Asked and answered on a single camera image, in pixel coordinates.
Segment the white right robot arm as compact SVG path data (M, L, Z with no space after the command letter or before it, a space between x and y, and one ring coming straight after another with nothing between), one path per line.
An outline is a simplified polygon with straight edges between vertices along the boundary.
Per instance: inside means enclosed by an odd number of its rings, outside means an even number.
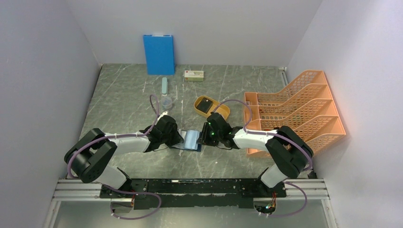
M241 126L232 127L221 114L212 113L204 123L198 141L212 147L221 143L229 150L267 152L274 165L258 177L256 189L263 197L269 196L278 183L297 178L302 171L313 166L312 149L288 126L271 131L248 130Z

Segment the navy blue card holder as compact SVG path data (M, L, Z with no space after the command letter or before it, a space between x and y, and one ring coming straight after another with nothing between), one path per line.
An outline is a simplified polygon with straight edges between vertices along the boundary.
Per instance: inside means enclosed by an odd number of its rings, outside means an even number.
M179 130L180 136L183 138L181 142L171 146L171 148L184 150L184 151L194 151L194 152L201 152L202 144L199 143L200 131L196 130Z

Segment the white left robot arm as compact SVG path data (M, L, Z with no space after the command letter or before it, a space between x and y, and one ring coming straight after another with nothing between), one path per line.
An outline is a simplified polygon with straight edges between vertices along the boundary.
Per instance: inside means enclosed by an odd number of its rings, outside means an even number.
M102 183L124 198L131 193L132 179L120 168L110 165L113 156L153 152L163 144L171 147L183 141L175 119L164 115L135 133L111 134L93 128L65 154L64 162L70 177L83 183Z

